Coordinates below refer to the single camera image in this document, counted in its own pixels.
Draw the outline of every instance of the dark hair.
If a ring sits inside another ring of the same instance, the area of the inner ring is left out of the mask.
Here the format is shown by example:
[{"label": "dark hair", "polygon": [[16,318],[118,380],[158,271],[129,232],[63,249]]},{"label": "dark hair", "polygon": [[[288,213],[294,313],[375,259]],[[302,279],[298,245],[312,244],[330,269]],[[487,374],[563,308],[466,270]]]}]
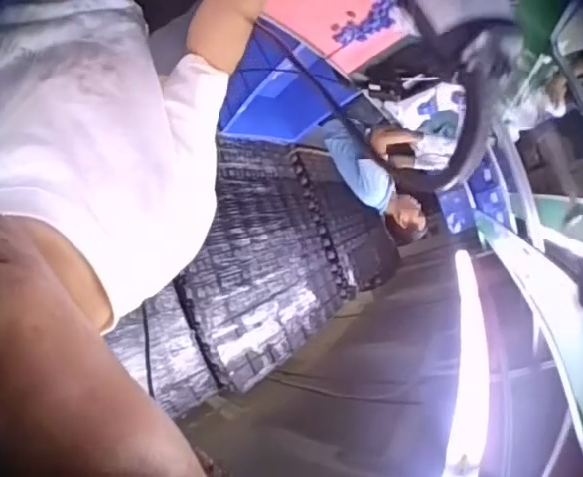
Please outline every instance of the dark hair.
[{"label": "dark hair", "polygon": [[423,229],[416,224],[410,224],[408,227],[402,227],[391,214],[383,216],[383,223],[386,226],[388,235],[394,240],[397,246],[408,245],[423,239],[428,233],[428,226]]}]

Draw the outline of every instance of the white t-shirt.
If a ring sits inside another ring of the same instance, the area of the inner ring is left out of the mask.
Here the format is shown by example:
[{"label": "white t-shirt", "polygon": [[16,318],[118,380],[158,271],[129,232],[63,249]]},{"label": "white t-shirt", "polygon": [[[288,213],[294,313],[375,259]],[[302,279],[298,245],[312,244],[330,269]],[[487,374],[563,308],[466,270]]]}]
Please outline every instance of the white t-shirt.
[{"label": "white t-shirt", "polygon": [[205,240],[227,81],[187,55],[161,85],[131,0],[8,5],[0,212],[57,229],[93,267],[115,317],[135,309]]}]

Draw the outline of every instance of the bright light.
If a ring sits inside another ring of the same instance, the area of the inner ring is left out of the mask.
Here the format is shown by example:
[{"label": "bright light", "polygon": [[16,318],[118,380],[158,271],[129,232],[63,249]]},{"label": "bright light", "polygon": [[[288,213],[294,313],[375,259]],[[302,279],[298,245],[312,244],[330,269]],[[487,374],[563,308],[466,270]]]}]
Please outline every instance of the bright light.
[{"label": "bright light", "polygon": [[461,295],[461,355],[457,404],[452,419],[446,469],[478,469],[488,434],[490,365],[488,343],[470,256],[455,255]]}]

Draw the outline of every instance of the plastic crate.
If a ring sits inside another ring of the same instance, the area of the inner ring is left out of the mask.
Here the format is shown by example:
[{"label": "plastic crate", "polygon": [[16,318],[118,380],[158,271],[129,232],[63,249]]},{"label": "plastic crate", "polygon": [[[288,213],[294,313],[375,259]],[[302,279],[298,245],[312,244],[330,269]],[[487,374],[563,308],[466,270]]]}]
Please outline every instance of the plastic crate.
[{"label": "plastic crate", "polygon": [[510,213],[504,200],[504,192],[500,187],[493,187],[474,195],[477,209],[492,217],[500,224],[510,227]]},{"label": "plastic crate", "polygon": [[464,186],[439,193],[437,197],[446,226],[452,234],[458,234],[475,226],[472,205]]},{"label": "plastic crate", "polygon": [[473,193],[482,192],[498,185],[492,162],[487,156],[483,158],[481,164],[468,180],[468,185]]},{"label": "plastic crate", "polygon": [[[342,84],[329,64],[273,25],[273,30],[314,79],[340,105],[359,93]],[[295,143],[331,113],[315,85],[288,60],[287,52],[255,29],[229,79],[219,129],[229,137]]]}]

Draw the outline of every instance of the green panel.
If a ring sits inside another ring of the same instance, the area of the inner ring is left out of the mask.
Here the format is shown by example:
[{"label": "green panel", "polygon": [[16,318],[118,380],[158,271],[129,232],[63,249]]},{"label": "green panel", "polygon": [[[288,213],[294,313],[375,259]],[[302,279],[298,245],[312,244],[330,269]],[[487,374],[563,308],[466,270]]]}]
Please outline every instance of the green panel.
[{"label": "green panel", "polygon": [[[568,197],[546,194],[534,194],[533,197],[536,201],[540,221],[544,226],[583,242],[583,217],[571,227],[564,227],[565,215],[569,211],[571,204]],[[516,193],[510,193],[510,203],[514,213],[522,219],[525,219],[523,216],[524,207],[522,206],[520,196]],[[583,212],[583,199],[579,199],[578,204],[580,210]]]},{"label": "green panel", "polygon": [[551,51],[551,32],[567,6],[565,0],[521,0],[515,10],[524,46],[535,55]]},{"label": "green panel", "polygon": [[504,226],[479,211],[475,219],[540,323],[583,450],[583,308],[578,303],[578,287],[545,255]]}]

